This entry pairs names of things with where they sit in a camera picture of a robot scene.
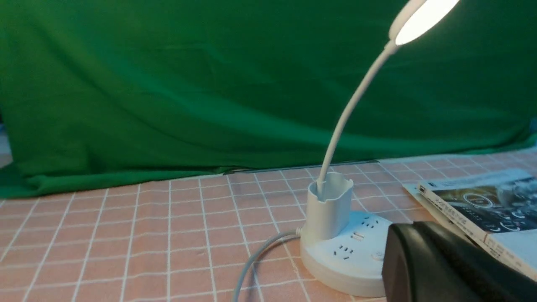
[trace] power cord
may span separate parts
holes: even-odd
[[[298,236],[300,237],[300,233],[302,231],[302,228],[297,228],[295,231],[287,231],[279,233],[278,235],[268,239],[263,246],[261,246],[254,254],[248,258],[248,261],[246,261],[246,264],[244,265],[244,268],[242,269],[241,275],[238,278],[237,286],[235,287],[235,291],[233,292],[233,300],[232,302],[238,302],[238,296],[241,293],[241,287],[244,282],[244,278],[246,277],[246,274],[248,273],[248,270],[250,269],[250,266],[254,263],[254,261],[267,249],[269,246],[271,246],[276,241],[289,237],[289,236]]]

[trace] flexible gooseneck arm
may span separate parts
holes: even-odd
[[[396,45],[393,41],[390,41],[388,42],[388,44],[386,44],[384,50],[379,55],[379,57],[376,58],[375,62],[373,62],[366,75],[364,76],[364,79],[362,80],[362,82],[352,95],[351,99],[347,103],[345,110],[343,110],[343,113],[339,117],[336,129],[332,134],[328,149],[326,150],[326,154],[324,155],[321,173],[319,174],[319,178],[317,179],[317,196],[320,199],[324,199],[322,198],[324,180],[326,179],[328,168],[330,167],[330,163],[332,162],[334,151],[336,150],[339,138],[343,133],[343,128],[345,128],[345,124],[349,120],[349,117],[351,116],[354,107],[356,107],[356,104],[358,104],[360,98],[362,97],[362,95],[364,95],[365,91],[367,90],[367,87],[369,87],[369,84],[371,83],[375,75],[379,72],[380,68],[384,65],[388,58],[397,51],[397,49],[398,45]]]

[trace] book cover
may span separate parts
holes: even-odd
[[[495,257],[537,279],[537,179],[521,169],[422,181],[420,193]]]

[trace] green backdrop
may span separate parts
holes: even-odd
[[[0,0],[0,196],[321,162],[405,0]],[[537,4],[463,0],[378,74],[335,161],[531,143]]]

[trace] lamp base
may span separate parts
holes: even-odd
[[[374,214],[351,211],[354,184],[343,174],[326,175],[319,197],[308,187],[306,224],[300,233],[300,254],[320,282],[353,296],[385,295],[382,265],[391,222]]]
[[[347,227],[332,239],[310,242],[303,232],[302,262],[317,280],[335,290],[366,298],[384,297],[381,273],[390,224],[377,215],[352,212]]]

